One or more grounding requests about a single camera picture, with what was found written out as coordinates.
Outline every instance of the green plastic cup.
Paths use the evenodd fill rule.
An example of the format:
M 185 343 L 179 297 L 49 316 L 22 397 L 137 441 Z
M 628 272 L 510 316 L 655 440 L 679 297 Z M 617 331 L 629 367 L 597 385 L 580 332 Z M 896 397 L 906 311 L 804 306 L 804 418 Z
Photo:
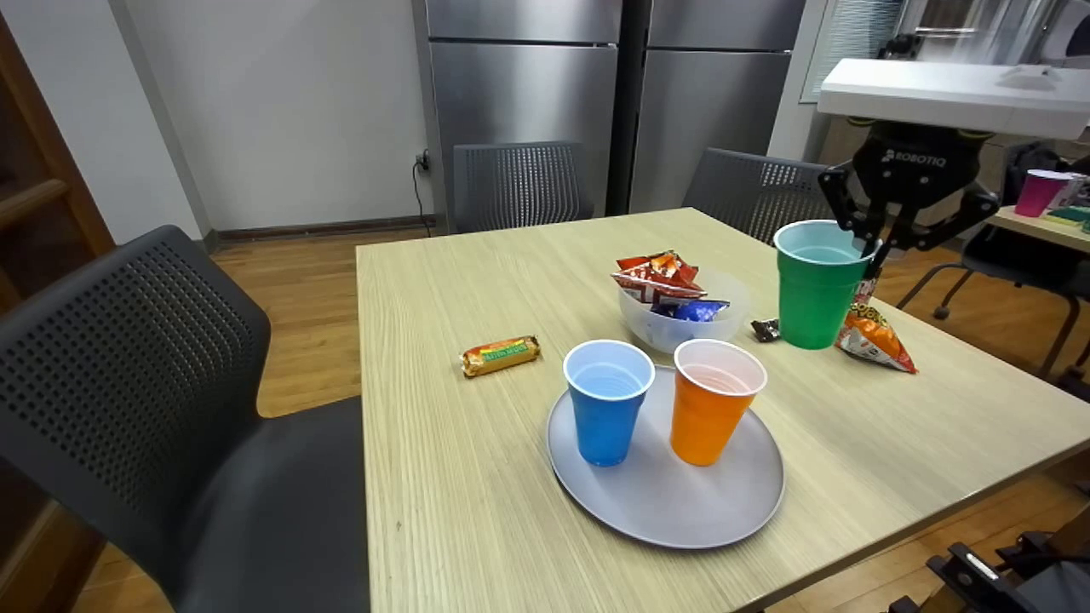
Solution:
M 833 216 L 807 216 L 773 233 L 779 270 L 779 336 L 821 349 L 839 340 L 866 258 Z

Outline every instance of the wooden table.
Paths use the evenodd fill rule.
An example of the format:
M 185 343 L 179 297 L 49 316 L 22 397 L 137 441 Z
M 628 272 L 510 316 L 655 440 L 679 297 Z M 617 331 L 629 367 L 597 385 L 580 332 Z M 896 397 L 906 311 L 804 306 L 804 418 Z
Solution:
M 376 609 L 745 609 L 920 529 L 1090 435 L 1090 409 L 893 306 L 920 374 L 752 343 L 788 464 L 779 514 L 719 551 L 612 534 L 554 484 L 545 424 L 561 356 L 628 336 L 617 254 L 680 248 L 778 313 L 773 253 L 699 212 L 359 248 Z M 537 332 L 545 356 L 467 380 L 454 356 Z
M 998 207 L 998 215 L 990 215 L 988 223 L 1090 254 L 1090 230 L 1084 230 L 1084 223 L 1073 216 L 1057 216 L 1057 215 L 1025 216 L 1025 215 L 1016 215 L 1016 207 Z

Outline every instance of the refrigerator door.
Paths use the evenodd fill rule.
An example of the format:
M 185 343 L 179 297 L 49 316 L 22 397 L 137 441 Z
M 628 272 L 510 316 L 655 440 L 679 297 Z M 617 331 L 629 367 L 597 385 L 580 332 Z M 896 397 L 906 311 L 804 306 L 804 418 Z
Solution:
M 704 145 L 764 153 L 790 55 L 647 49 L 629 212 L 679 207 Z
M 652 46 L 795 46 L 807 0 L 652 0 Z
M 437 40 L 564 40 L 617 44 L 623 0 L 425 0 Z
M 457 144 L 581 145 L 594 212 L 606 212 L 612 129 L 612 46 L 428 44 L 439 129 L 439 177 Z

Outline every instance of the blue plastic cup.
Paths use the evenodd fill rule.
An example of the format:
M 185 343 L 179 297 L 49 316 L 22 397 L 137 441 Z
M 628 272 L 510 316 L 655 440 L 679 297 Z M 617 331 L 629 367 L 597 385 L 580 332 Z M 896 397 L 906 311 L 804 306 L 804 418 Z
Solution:
M 623 464 L 655 359 L 623 340 L 586 340 L 564 353 L 564 380 L 575 404 L 580 456 L 594 465 Z

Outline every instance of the plastic cup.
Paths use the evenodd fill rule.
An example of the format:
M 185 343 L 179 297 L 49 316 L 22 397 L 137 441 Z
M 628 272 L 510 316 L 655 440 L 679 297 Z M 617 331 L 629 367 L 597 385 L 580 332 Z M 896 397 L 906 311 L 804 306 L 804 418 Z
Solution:
M 676 367 L 672 449 L 685 464 L 711 465 L 764 390 L 766 370 L 749 349 L 711 336 L 679 343 Z
M 597 465 L 623 464 L 655 359 L 623 340 L 586 340 L 564 353 L 564 380 L 575 404 L 580 456 Z
M 779 270 L 779 336 L 795 347 L 830 347 L 846 328 L 866 258 L 833 216 L 807 216 L 773 233 Z
M 1073 172 L 1057 169 L 1029 169 L 1016 200 L 1016 215 L 1038 216 L 1047 215 L 1069 186 L 1076 186 Z

